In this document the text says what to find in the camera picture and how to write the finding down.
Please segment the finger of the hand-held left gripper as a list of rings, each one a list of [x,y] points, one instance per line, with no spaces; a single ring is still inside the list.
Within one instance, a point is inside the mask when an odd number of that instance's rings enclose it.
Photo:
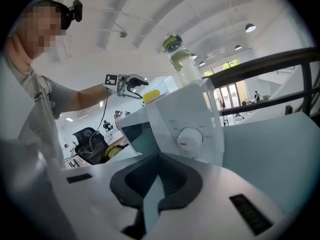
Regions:
[[[137,74],[130,74],[127,76],[126,84],[129,87],[139,87],[139,86],[148,86],[149,83],[146,81],[146,79],[140,75]]]
[[[138,94],[136,92],[133,92],[130,89],[129,90],[124,89],[123,96],[124,97],[129,97],[129,98],[132,98],[132,99],[136,99],[136,100],[142,100],[143,99],[143,97],[140,94]]]

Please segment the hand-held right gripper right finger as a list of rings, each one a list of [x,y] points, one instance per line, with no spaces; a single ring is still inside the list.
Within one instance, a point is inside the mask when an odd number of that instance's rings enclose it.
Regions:
[[[158,240],[276,240],[285,217],[267,195],[233,171],[183,156],[172,158],[194,168],[202,177],[198,196],[183,209],[163,211],[157,222]],[[244,195],[271,223],[255,235],[230,200]]]

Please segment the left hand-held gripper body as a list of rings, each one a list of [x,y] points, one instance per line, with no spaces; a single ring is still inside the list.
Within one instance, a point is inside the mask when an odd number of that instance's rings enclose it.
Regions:
[[[109,93],[119,97],[125,97],[125,87],[127,86],[128,80],[129,76],[125,74],[107,74],[103,86]]]

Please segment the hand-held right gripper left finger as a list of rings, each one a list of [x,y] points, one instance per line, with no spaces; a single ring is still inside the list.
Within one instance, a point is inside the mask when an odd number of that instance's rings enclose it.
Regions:
[[[129,240],[157,224],[162,185],[157,179],[136,209],[119,202],[110,181],[142,158],[129,149],[104,164],[61,169],[34,145],[0,139],[0,183],[36,240]]]

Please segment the yellow corn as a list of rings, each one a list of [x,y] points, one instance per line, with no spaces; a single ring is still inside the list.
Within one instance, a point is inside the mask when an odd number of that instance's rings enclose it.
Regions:
[[[157,89],[154,89],[152,91],[147,92],[146,94],[143,95],[142,99],[144,103],[147,103],[151,101],[152,99],[158,97],[161,95],[161,92]]]

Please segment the person's left forearm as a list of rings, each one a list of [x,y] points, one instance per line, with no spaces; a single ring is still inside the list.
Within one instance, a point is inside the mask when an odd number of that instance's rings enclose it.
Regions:
[[[62,106],[61,113],[80,111],[99,104],[103,100],[107,100],[112,95],[111,92],[98,84],[81,91],[76,91],[66,103]]]

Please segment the white microwave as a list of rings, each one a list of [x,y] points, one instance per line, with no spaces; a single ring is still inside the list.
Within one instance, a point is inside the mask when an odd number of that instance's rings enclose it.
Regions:
[[[135,152],[162,152],[222,166],[224,130],[213,89],[197,81],[117,122]]]

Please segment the green backpack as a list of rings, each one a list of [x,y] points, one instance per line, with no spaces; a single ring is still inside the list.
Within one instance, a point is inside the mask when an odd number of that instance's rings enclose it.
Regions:
[[[110,145],[104,153],[104,156],[106,158],[107,161],[109,161],[110,159],[112,159],[114,156],[116,156],[119,152],[121,152],[123,149],[125,148],[125,146],[123,145]]]

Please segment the clear bottle with green cap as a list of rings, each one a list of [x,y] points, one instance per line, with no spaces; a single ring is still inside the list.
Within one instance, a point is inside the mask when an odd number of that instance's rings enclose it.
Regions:
[[[161,49],[169,59],[182,86],[202,79],[191,52],[184,46],[183,40],[178,34],[167,34]]]

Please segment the black office chair with headrest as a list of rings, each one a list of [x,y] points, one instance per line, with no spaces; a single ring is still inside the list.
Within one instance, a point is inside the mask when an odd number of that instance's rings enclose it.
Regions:
[[[81,159],[90,165],[107,162],[105,152],[109,145],[99,131],[86,127],[72,135],[77,139],[78,145],[75,147],[75,152]]]

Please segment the person in grey shirt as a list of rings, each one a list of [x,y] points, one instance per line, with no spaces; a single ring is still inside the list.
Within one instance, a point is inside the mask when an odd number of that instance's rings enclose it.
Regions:
[[[67,88],[31,69],[23,74],[14,67],[11,60],[0,59],[3,73],[9,73],[24,89],[34,106],[22,127],[19,140],[24,144],[35,144],[46,158],[56,159],[65,168],[65,157],[59,141],[56,120],[77,91]]]

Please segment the glass entrance door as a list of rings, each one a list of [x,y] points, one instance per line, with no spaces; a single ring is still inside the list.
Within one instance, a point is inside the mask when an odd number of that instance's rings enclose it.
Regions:
[[[221,87],[220,93],[226,109],[237,108],[241,105],[238,88],[235,83]]]

